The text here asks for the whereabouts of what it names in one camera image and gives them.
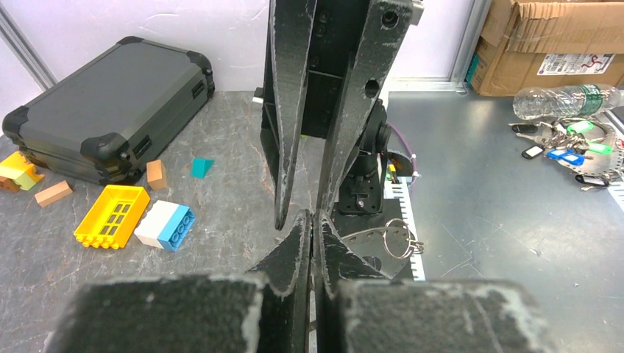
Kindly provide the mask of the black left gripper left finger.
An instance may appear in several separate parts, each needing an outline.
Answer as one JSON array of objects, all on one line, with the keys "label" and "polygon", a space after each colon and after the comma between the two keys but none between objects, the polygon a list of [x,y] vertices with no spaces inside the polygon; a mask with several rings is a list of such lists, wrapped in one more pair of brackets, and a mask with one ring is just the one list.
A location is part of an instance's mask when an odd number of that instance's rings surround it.
[{"label": "black left gripper left finger", "polygon": [[111,278],[83,286],[48,352],[306,352],[311,223],[238,274]]}]

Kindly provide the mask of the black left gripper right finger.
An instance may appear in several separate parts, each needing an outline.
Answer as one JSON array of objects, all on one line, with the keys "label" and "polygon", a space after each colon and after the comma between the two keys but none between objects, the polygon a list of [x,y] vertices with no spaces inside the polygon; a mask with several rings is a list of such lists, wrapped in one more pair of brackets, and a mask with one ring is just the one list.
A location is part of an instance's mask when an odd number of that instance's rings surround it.
[{"label": "black left gripper right finger", "polygon": [[556,352],[536,300],[507,280],[389,279],[314,217],[320,352]]}]

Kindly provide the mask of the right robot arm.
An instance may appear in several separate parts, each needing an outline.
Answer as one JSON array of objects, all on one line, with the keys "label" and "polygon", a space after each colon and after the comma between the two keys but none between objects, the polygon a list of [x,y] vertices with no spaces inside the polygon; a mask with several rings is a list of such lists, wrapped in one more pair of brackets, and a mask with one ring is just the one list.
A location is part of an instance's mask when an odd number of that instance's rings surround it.
[{"label": "right robot arm", "polygon": [[316,209],[383,209],[390,136],[380,93],[421,1],[271,1],[260,141],[283,228],[302,136],[325,141]]}]

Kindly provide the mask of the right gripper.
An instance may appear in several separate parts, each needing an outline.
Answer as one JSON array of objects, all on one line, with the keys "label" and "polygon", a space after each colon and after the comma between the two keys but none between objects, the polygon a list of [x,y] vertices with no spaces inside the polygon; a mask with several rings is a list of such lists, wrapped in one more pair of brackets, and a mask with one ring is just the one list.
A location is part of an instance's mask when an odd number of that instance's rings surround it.
[{"label": "right gripper", "polygon": [[261,140],[285,225],[299,140],[325,141],[316,212],[330,214],[359,154],[356,146],[422,1],[271,1]]}]

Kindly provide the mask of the perforated metal ring plate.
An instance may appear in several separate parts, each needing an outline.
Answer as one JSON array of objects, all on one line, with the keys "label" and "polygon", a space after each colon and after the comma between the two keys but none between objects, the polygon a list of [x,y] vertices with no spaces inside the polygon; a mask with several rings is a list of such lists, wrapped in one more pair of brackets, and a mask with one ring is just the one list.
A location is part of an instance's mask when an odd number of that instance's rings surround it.
[{"label": "perforated metal ring plate", "polygon": [[404,220],[393,218],[384,226],[346,235],[342,240],[372,267],[389,279],[395,278],[414,254],[424,251],[424,243],[417,240]]}]

